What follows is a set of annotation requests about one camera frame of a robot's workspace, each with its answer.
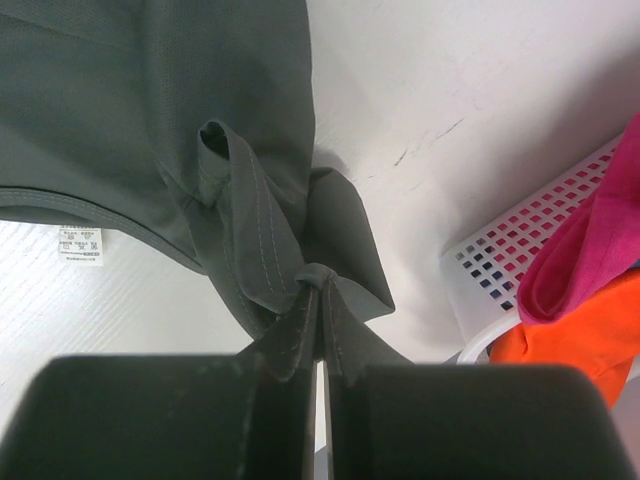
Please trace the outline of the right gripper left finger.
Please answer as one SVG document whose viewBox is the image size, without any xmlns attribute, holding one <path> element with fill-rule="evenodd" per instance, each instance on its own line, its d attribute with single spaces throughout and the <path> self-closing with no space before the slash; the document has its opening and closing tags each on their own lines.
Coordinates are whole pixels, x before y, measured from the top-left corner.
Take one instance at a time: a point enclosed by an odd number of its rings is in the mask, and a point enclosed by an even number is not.
<svg viewBox="0 0 640 480">
<path fill-rule="evenodd" d="M 32 380 L 5 479 L 309 479 L 319 293 L 235 355 L 66 356 Z"/>
</svg>

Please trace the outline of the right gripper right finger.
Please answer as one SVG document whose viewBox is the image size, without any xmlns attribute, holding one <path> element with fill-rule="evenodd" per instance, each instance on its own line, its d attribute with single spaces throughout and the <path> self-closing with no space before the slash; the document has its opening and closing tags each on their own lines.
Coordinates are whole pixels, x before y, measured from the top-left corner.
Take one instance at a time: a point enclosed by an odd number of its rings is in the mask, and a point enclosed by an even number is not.
<svg viewBox="0 0 640 480">
<path fill-rule="evenodd" d="M 322 294 L 332 479 L 633 479 L 604 401 L 549 365 L 414 364 Z"/>
</svg>

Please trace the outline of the dark grey t-shirt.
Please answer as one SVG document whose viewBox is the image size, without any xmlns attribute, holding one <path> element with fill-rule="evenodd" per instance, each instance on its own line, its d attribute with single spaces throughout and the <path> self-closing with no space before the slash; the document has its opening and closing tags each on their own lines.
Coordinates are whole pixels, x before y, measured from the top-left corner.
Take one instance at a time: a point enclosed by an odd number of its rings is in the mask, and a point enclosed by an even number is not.
<svg viewBox="0 0 640 480">
<path fill-rule="evenodd" d="M 321 316 L 399 364 L 362 200 L 314 167 L 302 1 L 5 1 L 1 216 L 116 229 L 207 276 L 245 331 Z"/>
</svg>

